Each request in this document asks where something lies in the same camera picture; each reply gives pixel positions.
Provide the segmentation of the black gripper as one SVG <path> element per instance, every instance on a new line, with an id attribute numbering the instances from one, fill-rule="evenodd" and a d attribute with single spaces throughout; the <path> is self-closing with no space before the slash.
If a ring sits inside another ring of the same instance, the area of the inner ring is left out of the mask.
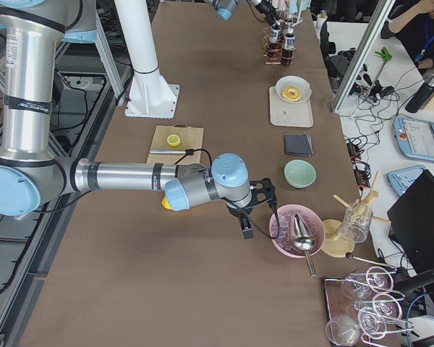
<path id="1" fill-rule="evenodd" d="M 255 208 L 267 204 L 273 212 L 277 210 L 276 188 L 269 178 L 250 181 L 249 198 L 249 202 L 244 203 L 243 206 L 239 206 L 236 202 L 230 200 L 226 202 L 229 212 L 239 218 L 244 239 L 252 239 L 254 237 L 249 217 Z"/>
<path id="2" fill-rule="evenodd" d="M 261 0 L 256 5 L 256 10 L 265 16 L 265 21 L 271 24 L 271 27 L 278 27 L 276 8 L 270 1 Z"/>

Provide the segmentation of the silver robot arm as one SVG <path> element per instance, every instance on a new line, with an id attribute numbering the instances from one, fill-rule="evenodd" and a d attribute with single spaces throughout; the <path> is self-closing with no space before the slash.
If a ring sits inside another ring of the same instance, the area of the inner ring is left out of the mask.
<path id="1" fill-rule="evenodd" d="M 56 157 L 48 148 L 56 44 L 97 38 L 94 1 L 0 1 L 7 30 L 0 214 L 40 212 L 44 203 L 73 192 L 102 189 L 163 192 L 172 210 L 222 200 L 251 238 L 252 209 L 276 207 L 269 179 L 252 181 L 244 161 L 224 153 L 210 162 L 99 163 Z"/>
<path id="2" fill-rule="evenodd" d="M 241 3 L 240 0 L 204 0 L 204 2 L 211 5 L 223 21 L 229 20 L 234 10 Z M 265 21 L 269 25 L 274 25 L 279 20 L 276 8 L 270 1 L 253 0 L 249 1 L 249 4 L 253 5 L 259 13 L 265 16 Z"/>

